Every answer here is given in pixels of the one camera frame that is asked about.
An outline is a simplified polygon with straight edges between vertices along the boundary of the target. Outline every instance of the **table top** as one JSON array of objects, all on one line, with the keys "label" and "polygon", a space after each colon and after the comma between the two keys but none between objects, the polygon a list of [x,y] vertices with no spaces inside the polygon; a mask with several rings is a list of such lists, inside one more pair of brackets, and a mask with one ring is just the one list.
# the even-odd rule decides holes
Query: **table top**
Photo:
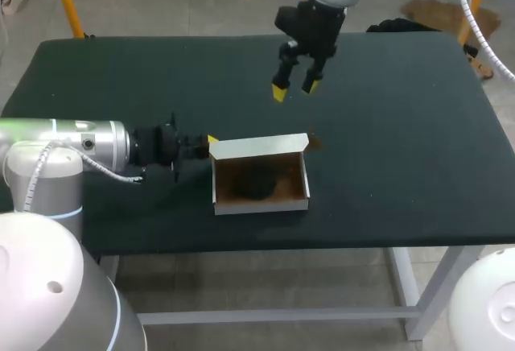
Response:
[{"label": "table top", "polygon": [[[4,117],[120,120],[176,113],[219,139],[313,132],[306,212],[214,216],[209,161],[177,184],[84,176],[94,254],[515,242],[515,156],[474,72],[441,33],[345,34],[313,97],[302,62],[271,96],[281,36],[96,38],[42,43]],[[0,187],[0,209],[9,210]]]}]

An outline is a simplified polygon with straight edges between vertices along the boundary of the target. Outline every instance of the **white cable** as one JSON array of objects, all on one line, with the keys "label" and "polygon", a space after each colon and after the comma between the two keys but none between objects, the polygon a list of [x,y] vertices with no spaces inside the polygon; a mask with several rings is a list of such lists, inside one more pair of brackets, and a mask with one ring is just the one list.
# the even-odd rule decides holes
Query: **white cable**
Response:
[{"label": "white cable", "polygon": [[143,177],[141,176],[122,176],[118,175],[107,167],[102,166],[95,160],[89,158],[84,152],[77,150],[75,147],[68,146],[61,141],[54,140],[49,142],[39,154],[38,162],[35,165],[34,172],[32,173],[31,180],[29,181],[29,185],[27,187],[27,194],[25,195],[25,201],[23,202],[23,211],[30,212],[32,199],[34,198],[34,190],[35,186],[38,183],[39,175],[41,174],[41,170],[43,169],[44,164],[47,162],[48,156],[50,155],[50,151],[56,147],[64,147],[68,148],[72,151],[75,151],[81,158],[84,160],[86,164],[93,167],[94,169],[100,171],[103,174],[106,174],[108,177],[113,178],[114,180],[118,180],[120,182],[137,184],[143,181]]},{"label": "white cable", "polygon": [[34,172],[32,173],[31,180],[29,181],[29,185],[27,187],[27,194],[25,195],[25,201],[23,202],[23,211],[30,212],[32,199],[34,198],[34,190],[35,186],[38,183],[39,175],[41,174],[41,169],[43,169],[43,165],[47,162],[48,155],[53,148],[59,146],[59,142],[52,141],[49,142],[39,154],[38,162],[35,165]]},{"label": "white cable", "polygon": [[75,151],[81,158],[84,160],[86,164],[93,167],[94,169],[98,170],[102,174],[106,174],[109,178],[113,178],[114,180],[120,181],[120,182],[126,182],[128,184],[137,184],[141,181],[143,181],[142,176],[123,176],[116,174],[115,172],[112,172],[107,167],[102,166],[97,161],[89,158],[84,152],[81,150],[77,150],[75,147],[63,145],[63,147],[69,148],[72,151]]},{"label": "white cable", "polygon": [[463,12],[465,13],[465,17],[467,17],[468,23],[470,24],[470,28],[474,32],[474,34],[477,37],[477,40],[480,42],[481,47],[486,52],[488,58],[492,61],[492,63],[495,65],[495,67],[508,79],[512,82],[515,82],[515,75],[511,73],[511,71],[506,68],[506,66],[502,63],[501,60],[499,60],[499,57],[496,56],[496,54],[493,52],[493,50],[490,48],[490,45],[488,45],[488,42],[483,36],[483,33],[481,33],[480,27],[477,25],[476,20],[474,19],[474,15],[472,14],[470,10],[470,6],[468,5],[467,0],[459,0],[461,3],[461,7],[463,8]]}]

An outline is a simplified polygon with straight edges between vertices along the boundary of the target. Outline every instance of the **orange pole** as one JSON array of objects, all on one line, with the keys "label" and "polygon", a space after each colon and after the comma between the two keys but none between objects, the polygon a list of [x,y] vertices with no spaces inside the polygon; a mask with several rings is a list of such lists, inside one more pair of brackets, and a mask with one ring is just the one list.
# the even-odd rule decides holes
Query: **orange pole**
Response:
[{"label": "orange pole", "polygon": [[[473,15],[477,15],[478,10],[480,9],[481,1],[482,0],[471,0],[470,1],[470,3],[469,3],[470,11],[472,12]],[[459,29],[459,34],[458,34],[458,41],[461,44],[461,46],[463,46],[467,42],[468,35],[470,34],[470,30],[471,30],[471,28],[470,28],[470,25],[468,24],[467,17],[465,17],[465,15],[463,15],[463,18],[461,21],[461,27]]]},{"label": "orange pole", "polygon": [[77,10],[75,10],[73,0],[61,0],[61,2],[63,3],[66,15],[68,16],[70,27],[72,27],[73,37],[76,39],[83,39],[84,31],[82,30],[82,25],[80,25],[79,15],[77,14]]}]

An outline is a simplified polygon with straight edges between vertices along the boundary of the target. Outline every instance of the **open box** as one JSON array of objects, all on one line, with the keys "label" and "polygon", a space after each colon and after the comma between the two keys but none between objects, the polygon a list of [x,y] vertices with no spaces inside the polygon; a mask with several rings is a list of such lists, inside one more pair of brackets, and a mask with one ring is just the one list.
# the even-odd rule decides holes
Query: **open box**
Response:
[{"label": "open box", "polygon": [[215,214],[307,210],[307,134],[209,143]]}]

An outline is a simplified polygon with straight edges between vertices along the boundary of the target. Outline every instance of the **gray floor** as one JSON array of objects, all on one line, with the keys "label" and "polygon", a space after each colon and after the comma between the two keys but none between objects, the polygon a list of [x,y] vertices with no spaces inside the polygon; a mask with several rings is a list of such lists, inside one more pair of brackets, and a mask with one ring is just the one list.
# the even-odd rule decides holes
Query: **gray floor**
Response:
[{"label": "gray floor", "polygon": [[[277,6],[297,0],[75,0],[84,30],[94,35],[253,35],[276,33]],[[361,0],[344,31],[364,31],[398,17],[408,0]],[[515,0],[485,0],[500,13],[491,44],[515,69]],[[0,108],[45,39],[71,37],[59,0],[28,0],[6,18],[10,43],[0,66]],[[515,94],[502,79],[484,86],[501,124],[515,142]],[[443,248],[411,250],[421,288]],[[393,304],[381,250],[312,250],[231,254],[135,256],[122,259],[118,286],[138,312],[225,308],[330,307]],[[208,324],[149,327],[150,351],[454,350],[445,315],[423,344],[406,342],[396,321],[280,324]]]}]

